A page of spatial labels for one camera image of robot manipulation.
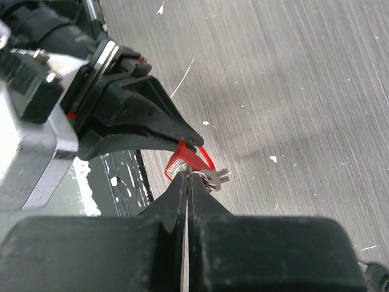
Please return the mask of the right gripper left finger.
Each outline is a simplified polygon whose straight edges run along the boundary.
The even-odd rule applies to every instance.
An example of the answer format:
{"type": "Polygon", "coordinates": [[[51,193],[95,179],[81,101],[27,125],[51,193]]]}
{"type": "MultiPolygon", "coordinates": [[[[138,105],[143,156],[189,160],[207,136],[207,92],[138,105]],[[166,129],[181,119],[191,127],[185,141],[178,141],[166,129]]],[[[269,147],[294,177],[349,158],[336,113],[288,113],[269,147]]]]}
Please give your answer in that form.
{"type": "Polygon", "coordinates": [[[132,217],[35,216],[1,243],[2,291],[180,291],[188,181],[132,217]]]}

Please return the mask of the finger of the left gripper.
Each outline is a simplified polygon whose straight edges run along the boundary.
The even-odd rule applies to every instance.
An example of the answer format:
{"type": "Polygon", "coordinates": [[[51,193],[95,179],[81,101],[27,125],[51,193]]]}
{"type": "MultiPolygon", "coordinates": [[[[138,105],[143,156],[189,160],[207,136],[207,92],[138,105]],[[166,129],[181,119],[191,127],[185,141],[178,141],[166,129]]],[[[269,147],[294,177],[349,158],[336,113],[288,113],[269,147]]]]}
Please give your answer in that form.
{"type": "Polygon", "coordinates": [[[79,137],[78,158],[90,160],[97,156],[127,150],[175,151],[184,141],[193,150],[198,144],[198,133],[184,128],[172,137],[158,134],[145,127],[93,126],[79,137]]]}
{"type": "Polygon", "coordinates": [[[204,144],[203,137],[185,121],[161,82],[152,75],[106,75],[96,88],[100,97],[93,117],[108,133],[145,134],[159,144],[204,144]]]}

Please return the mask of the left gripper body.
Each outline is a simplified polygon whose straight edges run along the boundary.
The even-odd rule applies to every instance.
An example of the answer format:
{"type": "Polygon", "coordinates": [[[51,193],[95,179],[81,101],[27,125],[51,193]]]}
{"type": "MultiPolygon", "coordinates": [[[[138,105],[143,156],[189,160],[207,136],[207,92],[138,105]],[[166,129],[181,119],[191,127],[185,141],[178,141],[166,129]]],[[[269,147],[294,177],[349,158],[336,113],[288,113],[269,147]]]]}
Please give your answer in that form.
{"type": "Polygon", "coordinates": [[[121,82],[125,92],[152,99],[151,65],[140,53],[99,38],[87,46],[87,64],[76,73],[60,105],[75,131],[81,131],[93,116],[100,96],[110,83],[121,82]]]}

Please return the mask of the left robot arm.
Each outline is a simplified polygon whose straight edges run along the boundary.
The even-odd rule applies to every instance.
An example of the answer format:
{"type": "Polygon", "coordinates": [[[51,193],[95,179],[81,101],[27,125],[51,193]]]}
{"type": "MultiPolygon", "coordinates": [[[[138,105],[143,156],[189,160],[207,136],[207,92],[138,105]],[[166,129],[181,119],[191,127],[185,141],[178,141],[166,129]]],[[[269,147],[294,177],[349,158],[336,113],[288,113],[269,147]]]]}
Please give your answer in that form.
{"type": "Polygon", "coordinates": [[[184,120],[138,52],[110,39],[98,1],[2,1],[20,49],[83,60],[60,105],[74,121],[78,157],[123,150],[190,150],[203,138],[184,120]]]}

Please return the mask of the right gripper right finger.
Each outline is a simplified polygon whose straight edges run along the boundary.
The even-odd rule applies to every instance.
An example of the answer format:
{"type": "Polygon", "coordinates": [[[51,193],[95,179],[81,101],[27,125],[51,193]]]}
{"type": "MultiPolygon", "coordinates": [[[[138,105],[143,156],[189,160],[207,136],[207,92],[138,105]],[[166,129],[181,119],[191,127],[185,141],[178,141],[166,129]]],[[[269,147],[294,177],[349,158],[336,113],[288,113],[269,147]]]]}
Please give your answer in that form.
{"type": "Polygon", "coordinates": [[[190,291],[365,291],[348,234],[335,220],[231,214],[188,178],[190,291]]]}

